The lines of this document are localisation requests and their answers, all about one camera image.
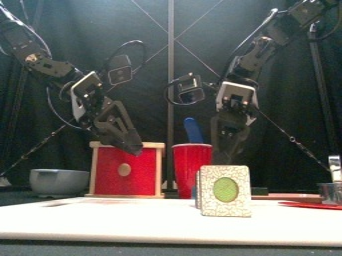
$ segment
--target blue object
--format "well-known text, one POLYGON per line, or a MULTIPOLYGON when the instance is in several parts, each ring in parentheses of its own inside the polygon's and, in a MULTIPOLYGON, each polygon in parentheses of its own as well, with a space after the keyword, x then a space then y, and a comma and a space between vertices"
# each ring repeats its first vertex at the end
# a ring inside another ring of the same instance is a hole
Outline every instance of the blue object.
POLYGON ((185 119, 185 128, 187 131, 189 142, 190 143, 205 143, 198 122, 193 117, 187 117, 185 119))

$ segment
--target metal pole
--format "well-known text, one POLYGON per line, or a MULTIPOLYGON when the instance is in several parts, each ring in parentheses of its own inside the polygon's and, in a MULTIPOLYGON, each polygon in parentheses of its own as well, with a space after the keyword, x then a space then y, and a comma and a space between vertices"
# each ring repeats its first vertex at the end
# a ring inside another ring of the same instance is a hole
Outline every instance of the metal pole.
MULTIPOLYGON (((317 26, 315 26, 315 24, 313 24, 310 27, 310 32, 309 32, 310 40, 314 40, 317 38, 315 34, 317 34, 317 26)), ((318 44, 315 41, 310 42, 310 49, 311 49, 313 63, 314 63, 314 69, 315 69, 318 91, 319 91, 319 96, 321 96, 321 105, 322 105, 322 112, 323 112, 323 118, 325 118, 325 126, 326 126, 326 132, 327 132, 329 150, 330 150, 330 154, 338 154, 339 147, 338 147, 338 143, 337 143, 337 134, 335 134, 335 129, 334 129, 333 114, 331 114, 331 109, 330 109, 330 104, 329 104, 327 89, 326 89, 323 68, 322 68, 322 64, 321 64, 318 44)))
MULTIPOLYGON (((168 0, 168 82, 174 80, 175 67, 175 2, 168 0)), ((168 89, 168 97, 174 98, 174 89, 168 89)), ((174 164, 173 164, 173 145, 174 145, 174 105, 168 103, 167 108, 167 189, 174 188, 174 164)))

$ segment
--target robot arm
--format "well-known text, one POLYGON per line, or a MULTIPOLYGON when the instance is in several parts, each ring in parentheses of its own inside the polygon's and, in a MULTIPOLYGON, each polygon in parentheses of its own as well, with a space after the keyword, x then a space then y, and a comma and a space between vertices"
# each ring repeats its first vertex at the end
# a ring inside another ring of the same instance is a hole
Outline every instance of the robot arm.
POLYGON ((295 37, 306 32, 338 2, 302 0, 283 12, 273 9, 251 35, 258 34, 246 53, 234 57, 229 63, 217 94, 218 115, 211 120, 214 162, 230 164, 243 150, 249 126, 257 119, 257 79, 263 64, 278 49, 286 47, 295 37))
POLYGON ((120 101, 106 97, 96 72, 84 75, 71 63, 55 61, 43 39, 6 9, 2 1, 0 42, 7 43, 8 51, 34 76, 71 98, 80 128, 92 132, 103 144, 139 155, 143 145, 128 113, 120 101))

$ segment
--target green oval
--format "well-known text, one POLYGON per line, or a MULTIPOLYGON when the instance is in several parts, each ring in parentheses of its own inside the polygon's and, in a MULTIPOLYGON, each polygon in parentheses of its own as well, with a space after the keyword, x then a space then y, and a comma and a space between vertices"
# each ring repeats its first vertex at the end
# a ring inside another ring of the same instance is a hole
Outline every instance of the green oval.
POLYGON ((239 186, 229 177, 222 177, 215 181, 213 190, 217 199, 223 203, 234 201, 239 195, 239 186))

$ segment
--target table surface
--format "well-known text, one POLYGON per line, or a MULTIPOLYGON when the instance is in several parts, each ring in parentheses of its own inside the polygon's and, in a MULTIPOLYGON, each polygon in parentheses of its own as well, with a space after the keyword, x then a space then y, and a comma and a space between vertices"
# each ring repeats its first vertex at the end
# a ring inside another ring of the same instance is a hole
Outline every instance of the table surface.
POLYGON ((207 217, 194 200, 71 198, 0 207, 0 239, 342 247, 338 210, 253 200, 253 216, 207 217))

